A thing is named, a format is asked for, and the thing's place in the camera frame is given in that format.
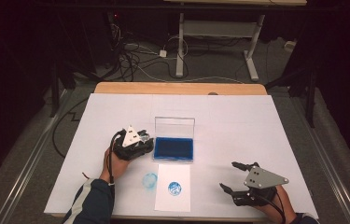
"light blue round object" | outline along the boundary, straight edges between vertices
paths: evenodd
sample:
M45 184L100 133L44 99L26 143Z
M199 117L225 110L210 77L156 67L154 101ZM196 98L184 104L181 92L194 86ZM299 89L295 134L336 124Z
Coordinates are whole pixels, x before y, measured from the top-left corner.
M181 193L181 186L177 182L172 182L168 186L169 193L173 196L177 196Z
M147 174L143 177L143 186L146 189L154 189L157 184L157 176L155 174Z

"sleeve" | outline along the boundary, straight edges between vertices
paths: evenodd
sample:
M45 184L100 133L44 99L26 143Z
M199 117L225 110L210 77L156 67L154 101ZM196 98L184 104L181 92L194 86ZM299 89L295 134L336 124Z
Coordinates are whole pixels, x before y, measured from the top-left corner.
M89 179L78 190L71 209L62 223L110 223L114 200L102 179Z
M297 217L290 224L319 224L309 213L296 213Z

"gray floor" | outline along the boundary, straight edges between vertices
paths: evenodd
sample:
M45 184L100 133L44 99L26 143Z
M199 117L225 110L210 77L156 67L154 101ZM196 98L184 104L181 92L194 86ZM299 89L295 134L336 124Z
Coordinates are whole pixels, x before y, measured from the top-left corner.
M282 39L270 44L258 43L253 57L260 77L258 83L265 84L280 77L290 57L290 53L283 50L284 44L285 41ZM141 45L148 49L140 50L159 51L154 45L148 43ZM211 48L206 52L206 46L197 48L189 43L189 53L186 56L189 75L185 80L252 83L240 50L247 49L247 46L248 41L242 40L233 47ZM137 55L144 61L155 57L140 53ZM170 64L170 71L174 75L175 61L165 61ZM139 66L143 68L150 63L141 63ZM134 81L161 80L184 81L170 78L165 63L152 64L134 74ZM63 91L60 110L62 113L53 119L49 117L50 98L47 96L47 105L30 121L0 169L0 223L60 223L60 218L43 213L63 163L63 158L54 150L50 128L64 112L88 97L94 87L95 84L78 75L76 89ZM320 223L350 223L350 150L329 115L319 91L316 91L314 129L309 128L303 117L302 98L288 97L287 88L283 87L272 88L269 94L273 97L289 143L311 191ZM81 117L84 106L85 103L82 103L72 110L76 112L76 118ZM56 144L62 153L69 148L77 129L78 122L71 119L72 116L65 116L55 132ZM136 222L147 221L116 221L116 223Z

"person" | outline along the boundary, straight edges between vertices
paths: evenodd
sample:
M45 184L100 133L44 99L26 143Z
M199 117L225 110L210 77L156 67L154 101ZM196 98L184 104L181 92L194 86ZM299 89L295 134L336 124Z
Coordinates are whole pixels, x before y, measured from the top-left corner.
M108 153L109 149L105 152L101 175L98 179L89 178L78 190L73 205L65 215L63 223L110 223L114 207L114 195L112 195L111 186L109 185ZM119 159L115 153L112 153L111 158L113 177L114 180L117 180L125 173L130 161ZM283 208L287 224L318 224L317 220L311 215L294 211L287 192L281 185L276 186L276 189L277 194L273 198L273 203ZM270 221L282 223L282 216L271 205L254 206L254 208L263 212Z

